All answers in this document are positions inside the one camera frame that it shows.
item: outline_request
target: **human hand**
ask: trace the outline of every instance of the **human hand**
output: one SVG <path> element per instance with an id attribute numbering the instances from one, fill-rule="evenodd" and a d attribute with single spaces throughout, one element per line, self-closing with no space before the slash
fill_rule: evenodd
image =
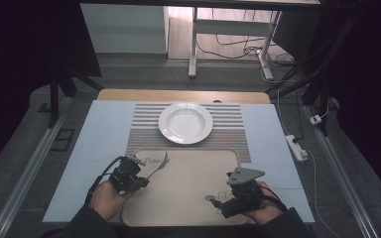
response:
<path id="1" fill-rule="evenodd" d="M 258 181 L 258 185 L 270 189 L 270 187 L 267 186 L 267 184 L 263 181 Z M 263 187 L 261 187 L 261 189 L 265 195 L 278 198 L 268 189 Z M 242 214 L 245 216 L 249 216 L 257 224 L 264 225 L 268 223 L 270 220 L 274 219 L 275 217 L 283 214 L 283 211 L 280 210 L 280 208 L 278 208 L 277 204 L 275 204 L 274 202 L 269 200 L 263 200 L 261 205 L 256 210 L 245 211 Z"/>
<path id="2" fill-rule="evenodd" d="M 134 192 L 119 194 L 109 180 L 99 184 L 92 195 L 89 206 L 103 219 L 109 220 L 116 215 L 125 205 Z"/>

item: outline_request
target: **white plate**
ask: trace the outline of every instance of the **white plate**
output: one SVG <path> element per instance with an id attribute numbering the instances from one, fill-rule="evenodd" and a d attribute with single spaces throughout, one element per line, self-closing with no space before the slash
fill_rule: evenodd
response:
<path id="1" fill-rule="evenodd" d="M 176 103 L 162 112 L 159 128 L 162 134 L 173 142 L 193 144 L 209 135 L 212 130 L 212 117 L 198 104 Z"/>

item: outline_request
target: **metal stand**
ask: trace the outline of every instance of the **metal stand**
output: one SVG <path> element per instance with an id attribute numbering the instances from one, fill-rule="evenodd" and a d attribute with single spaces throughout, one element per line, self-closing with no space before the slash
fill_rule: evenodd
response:
<path id="1" fill-rule="evenodd" d="M 266 37 L 263 50 L 258 58 L 262 65 L 265 77 L 268 80 L 273 79 L 271 70 L 266 59 L 268 48 L 277 26 L 280 12 L 275 12 L 272 22 L 240 22 L 240 21 L 221 21 L 206 20 L 197 18 L 197 8 L 193 8 L 192 15 L 192 33 L 190 46 L 190 69 L 189 78 L 196 77 L 196 35 L 197 34 L 217 34 L 230 36 L 253 36 Z"/>
<path id="2" fill-rule="evenodd" d="M 266 80 L 274 79 L 274 76 L 272 75 L 271 69 L 269 68 L 269 65 L 268 65 L 267 54 L 268 54 L 269 46 L 271 44 L 272 37 L 274 36 L 274 33 L 275 33 L 275 28 L 277 27 L 280 14 L 281 12 L 272 12 L 273 16 L 272 16 L 272 22 L 268 32 L 268 36 L 265 39 L 264 48 L 262 49 L 261 53 L 258 54 L 258 59 L 259 59 L 259 62 L 261 63 L 262 71 L 264 72 Z"/>

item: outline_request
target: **wooden tray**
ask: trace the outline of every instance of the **wooden tray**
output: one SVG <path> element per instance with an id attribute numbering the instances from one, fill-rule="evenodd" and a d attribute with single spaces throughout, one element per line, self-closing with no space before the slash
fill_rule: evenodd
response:
<path id="1" fill-rule="evenodd" d="M 150 177 L 126 203 L 122 220 L 128 226 L 212 226 L 238 225 L 248 218 L 236 215 L 225 219 L 205 199 L 214 195 L 230 199 L 226 173 L 239 167 L 239 157 L 232 149 L 141 148 L 135 155 L 146 166 L 138 174 L 147 177 L 169 154 L 166 166 Z"/>

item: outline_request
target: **power strip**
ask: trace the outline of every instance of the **power strip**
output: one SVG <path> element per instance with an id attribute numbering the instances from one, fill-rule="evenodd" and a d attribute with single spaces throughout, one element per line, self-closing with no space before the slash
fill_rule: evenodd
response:
<path id="1" fill-rule="evenodd" d="M 289 144 L 290 149 L 295 155 L 298 162 L 302 162 L 308 159 L 308 153 L 305 150 L 302 150 L 299 143 L 294 143 L 293 140 L 295 137 L 293 135 L 286 136 L 287 143 Z"/>
<path id="2" fill-rule="evenodd" d="M 314 124 L 314 125 L 317 125 L 321 122 L 321 118 L 319 117 L 319 115 L 316 115 L 316 116 L 313 116 L 311 117 L 311 123 Z"/>

